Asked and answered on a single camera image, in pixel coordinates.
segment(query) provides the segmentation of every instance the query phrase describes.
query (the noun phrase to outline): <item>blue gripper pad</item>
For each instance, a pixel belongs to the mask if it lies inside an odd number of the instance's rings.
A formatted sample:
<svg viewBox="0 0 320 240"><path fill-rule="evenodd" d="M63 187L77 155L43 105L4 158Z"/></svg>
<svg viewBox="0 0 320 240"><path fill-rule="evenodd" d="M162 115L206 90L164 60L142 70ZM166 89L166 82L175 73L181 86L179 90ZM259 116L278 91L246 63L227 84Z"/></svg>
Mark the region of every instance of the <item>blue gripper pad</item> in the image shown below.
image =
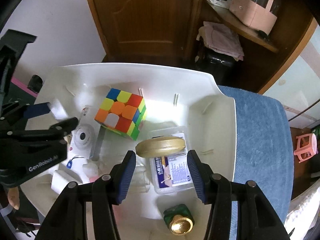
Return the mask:
<svg viewBox="0 0 320 240"><path fill-rule="evenodd" d="M208 204L206 193L210 190L210 177L195 150L190 150L188 152L187 164L198 198L202 203Z"/></svg>
<svg viewBox="0 0 320 240"><path fill-rule="evenodd" d="M114 187L116 189L116 202L121 202L126 198L134 169L136 168L136 154L134 151L128 151L120 164L115 176L113 177Z"/></svg>
<svg viewBox="0 0 320 240"><path fill-rule="evenodd" d="M50 113L50 108L48 104L49 102L28 106L23 113L23 117L26 119L30 119L33 117Z"/></svg>

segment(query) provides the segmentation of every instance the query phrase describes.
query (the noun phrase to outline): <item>folded clothes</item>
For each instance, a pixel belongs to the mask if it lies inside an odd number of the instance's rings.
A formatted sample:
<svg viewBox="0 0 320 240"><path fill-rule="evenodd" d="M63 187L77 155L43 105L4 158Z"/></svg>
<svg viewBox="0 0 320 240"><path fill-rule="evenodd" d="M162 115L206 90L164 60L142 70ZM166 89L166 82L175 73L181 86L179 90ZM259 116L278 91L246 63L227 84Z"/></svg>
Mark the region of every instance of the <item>folded clothes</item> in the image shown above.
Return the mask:
<svg viewBox="0 0 320 240"><path fill-rule="evenodd" d="M244 53L238 34L220 23L203 22L197 40L203 38L204 45L215 52L232 56L236 61L243 60Z"/></svg>

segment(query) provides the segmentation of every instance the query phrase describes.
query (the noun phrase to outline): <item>wooden shelf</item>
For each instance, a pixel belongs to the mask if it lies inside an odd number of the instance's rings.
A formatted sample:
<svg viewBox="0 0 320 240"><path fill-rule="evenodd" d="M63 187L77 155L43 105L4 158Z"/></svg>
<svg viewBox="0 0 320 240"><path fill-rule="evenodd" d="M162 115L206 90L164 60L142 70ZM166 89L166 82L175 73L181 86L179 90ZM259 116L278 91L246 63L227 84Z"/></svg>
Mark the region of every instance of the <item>wooden shelf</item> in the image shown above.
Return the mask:
<svg viewBox="0 0 320 240"><path fill-rule="evenodd" d="M234 16L228 9L212 5L207 1L207 3L213 8L215 15L217 18L226 26L228 26L231 30L238 33L239 35L247 38L250 41L253 41L272 52L277 53L279 50L276 46L272 44L270 41L265 41L264 39L258 36L258 33L244 25L236 16Z"/></svg>

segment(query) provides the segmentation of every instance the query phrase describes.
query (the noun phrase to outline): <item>blue towel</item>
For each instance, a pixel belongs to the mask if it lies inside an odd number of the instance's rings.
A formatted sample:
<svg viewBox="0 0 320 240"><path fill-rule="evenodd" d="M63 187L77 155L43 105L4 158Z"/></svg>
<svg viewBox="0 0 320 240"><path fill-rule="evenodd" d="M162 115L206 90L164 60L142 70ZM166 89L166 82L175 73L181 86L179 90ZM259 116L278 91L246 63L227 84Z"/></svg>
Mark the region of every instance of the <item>blue towel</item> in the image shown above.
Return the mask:
<svg viewBox="0 0 320 240"><path fill-rule="evenodd" d="M219 86L236 101L237 152L234 181L252 179L285 221L293 185L293 149L281 103L241 89ZM236 239L237 206L232 205L230 239Z"/></svg>

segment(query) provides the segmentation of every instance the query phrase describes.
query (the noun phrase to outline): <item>gold cap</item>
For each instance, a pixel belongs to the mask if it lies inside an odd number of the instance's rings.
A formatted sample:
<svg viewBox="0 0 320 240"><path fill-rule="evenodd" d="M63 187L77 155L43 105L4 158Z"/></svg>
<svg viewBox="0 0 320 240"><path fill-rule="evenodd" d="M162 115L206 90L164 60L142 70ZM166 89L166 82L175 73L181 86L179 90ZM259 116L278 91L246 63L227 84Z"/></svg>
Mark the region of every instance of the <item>gold cap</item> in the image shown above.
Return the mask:
<svg viewBox="0 0 320 240"><path fill-rule="evenodd" d="M136 154L142 158L156 158L180 152L185 147L186 143L180 137L156 137L138 143Z"/></svg>
<svg viewBox="0 0 320 240"><path fill-rule="evenodd" d="M176 236L183 236L189 233L193 228L193 222L187 217L175 215L169 225L171 233Z"/></svg>

